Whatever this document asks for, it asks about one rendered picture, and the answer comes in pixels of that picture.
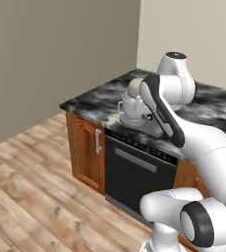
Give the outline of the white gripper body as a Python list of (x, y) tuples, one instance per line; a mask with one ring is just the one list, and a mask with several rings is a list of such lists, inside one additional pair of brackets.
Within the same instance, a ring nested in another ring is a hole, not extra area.
[(174, 110), (174, 111), (179, 111), (180, 109), (182, 109), (183, 107), (183, 104), (169, 104), (168, 103), (168, 106)]

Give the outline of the white juicer with beige dome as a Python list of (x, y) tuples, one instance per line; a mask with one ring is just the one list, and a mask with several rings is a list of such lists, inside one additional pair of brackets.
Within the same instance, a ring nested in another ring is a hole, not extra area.
[(118, 102), (120, 121), (135, 130), (160, 138), (163, 131), (152, 115), (150, 109), (141, 99), (140, 85), (143, 78), (135, 78), (129, 82), (128, 89)]

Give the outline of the brown wooden cupboard door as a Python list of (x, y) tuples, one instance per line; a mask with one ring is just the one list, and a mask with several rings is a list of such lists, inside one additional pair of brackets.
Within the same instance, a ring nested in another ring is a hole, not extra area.
[[(66, 113), (68, 139), (71, 154), (72, 173), (75, 178), (99, 192), (105, 194), (105, 132), (97, 123), (90, 122)], [(98, 155), (95, 151), (95, 129), (100, 129), (100, 146)]]

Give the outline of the black dishwasher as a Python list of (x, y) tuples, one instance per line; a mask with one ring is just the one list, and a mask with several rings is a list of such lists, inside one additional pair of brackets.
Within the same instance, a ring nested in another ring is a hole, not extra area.
[[(115, 154), (115, 148), (157, 166), (151, 172)], [(153, 191), (172, 189), (178, 159), (131, 137), (105, 130), (105, 199), (148, 227), (140, 211), (140, 200)]]

